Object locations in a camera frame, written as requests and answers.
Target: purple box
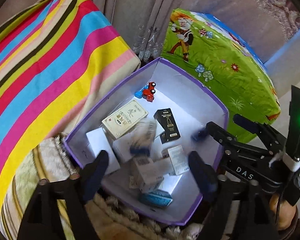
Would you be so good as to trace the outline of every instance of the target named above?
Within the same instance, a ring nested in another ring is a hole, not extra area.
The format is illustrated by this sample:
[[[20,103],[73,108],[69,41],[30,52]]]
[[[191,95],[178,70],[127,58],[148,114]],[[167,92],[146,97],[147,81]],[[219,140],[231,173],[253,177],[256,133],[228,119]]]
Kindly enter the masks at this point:
[[[205,163],[216,170],[223,154],[221,145],[212,137],[195,144],[190,136],[210,121],[226,129],[228,110],[207,87],[163,58],[132,73],[98,102],[67,136],[65,147],[68,152],[81,167],[91,163],[94,157],[90,152],[86,133],[99,128],[104,118],[133,99],[134,93],[148,82],[156,83],[155,99],[148,102],[141,98],[137,99],[138,102],[149,112],[149,117],[157,109],[171,108],[181,135],[180,139],[163,145],[161,142],[154,143],[152,151],[161,152],[162,149],[181,144],[186,154],[196,150]],[[186,172],[174,189],[173,202],[167,208],[147,206],[138,201],[138,189],[129,189],[129,174],[129,163],[122,164],[120,170],[103,178],[102,187],[137,213],[159,222],[185,225],[202,200],[191,172]]]

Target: cartoon dwarf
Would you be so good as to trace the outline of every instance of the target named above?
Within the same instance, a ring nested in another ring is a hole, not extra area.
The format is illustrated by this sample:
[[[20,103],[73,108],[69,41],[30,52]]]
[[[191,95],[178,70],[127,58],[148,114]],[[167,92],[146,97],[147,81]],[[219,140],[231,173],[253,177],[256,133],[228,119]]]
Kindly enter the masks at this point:
[[[182,53],[183,53],[183,60],[185,62],[189,62],[188,56],[189,56],[189,46],[193,42],[193,33],[190,30],[190,27],[193,23],[193,20],[188,15],[185,15],[180,12],[173,12],[170,17],[172,21],[172,27],[171,30],[174,33],[177,33],[177,37],[179,38],[178,43],[172,47],[170,51],[168,51],[168,54],[174,54],[177,47],[181,46]],[[179,22],[180,29],[177,28],[177,25],[174,23],[176,20]]]

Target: pink stripe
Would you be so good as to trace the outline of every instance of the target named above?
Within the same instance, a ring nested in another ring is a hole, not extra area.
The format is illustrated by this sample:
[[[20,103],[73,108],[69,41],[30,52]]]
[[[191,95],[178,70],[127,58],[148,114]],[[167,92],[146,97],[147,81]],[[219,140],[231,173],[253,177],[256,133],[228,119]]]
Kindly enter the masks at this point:
[[[55,2],[49,9],[48,14],[55,8],[57,7],[57,5],[59,4],[60,0],[58,0],[57,2]],[[9,58],[11,56],[12,53],[14,53],[29,37],[31,37],[32,34],[34,34],[37,30],[39,30],[45,20],[43,20],[42,22],[40,22],[26,37],[23,38],[22,41],[20,41],[5,57],[4,59],[0,62],[0,66],[7,60],[7,58]],[[35,41],[36,39],[34,39],[33,41],[31,41],[28,46],[31,46],[31,44]]]
[[[64,130],[65,126],[79,113],[84,106],[87,98],[93,94],[96,90],[100,89],[102,82],[112,76],[118,69],[126,64],[130,59],[134,58],[135,54],[131,50],[127,50],[114,61],[112,61],[107,67],[105,67],[101,73],[93,77],[91,80],[90,91],[78,104],[76,104],[48,133],[45,138],[55,136]]]
[[[91,53],[118,36],[112,26],[97,29],[85,41],[81,57],[59,79],[44,90],[13,124],[0,144],[0,173],[17,142],[39,114],[86,71]]]

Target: colorful striped cloth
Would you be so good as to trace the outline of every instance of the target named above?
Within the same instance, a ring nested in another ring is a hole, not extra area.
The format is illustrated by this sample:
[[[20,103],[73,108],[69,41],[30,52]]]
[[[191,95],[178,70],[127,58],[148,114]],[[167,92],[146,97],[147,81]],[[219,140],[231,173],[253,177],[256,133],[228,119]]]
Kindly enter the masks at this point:
[[[40,0],[0,26],[0,209],[26,154],[139,66],[91,0]]]

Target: metal bolt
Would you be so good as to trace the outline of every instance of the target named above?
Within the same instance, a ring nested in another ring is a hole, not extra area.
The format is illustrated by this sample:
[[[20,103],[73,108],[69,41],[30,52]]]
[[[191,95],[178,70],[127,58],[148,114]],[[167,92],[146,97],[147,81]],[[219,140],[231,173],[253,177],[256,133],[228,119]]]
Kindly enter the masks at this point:
[[[79,175],[79,173],[72,173],[69,178],[70,179],[78,179],[78,178],[80,178],[80,175]]]
[[[47,183],[49,183],[49,181],[47,179],[40,179],[39,180],[39,185],[41,185],[41,186],[46,185]]]
[[[258,186],[259,182],[257,182],[255,179],[250,180],[250,184],[253,186]]]
[[[226,175],[223,175],[223,174],[218,175],[218,180],[226,181],[227,179],[228,179],[228,177]]]

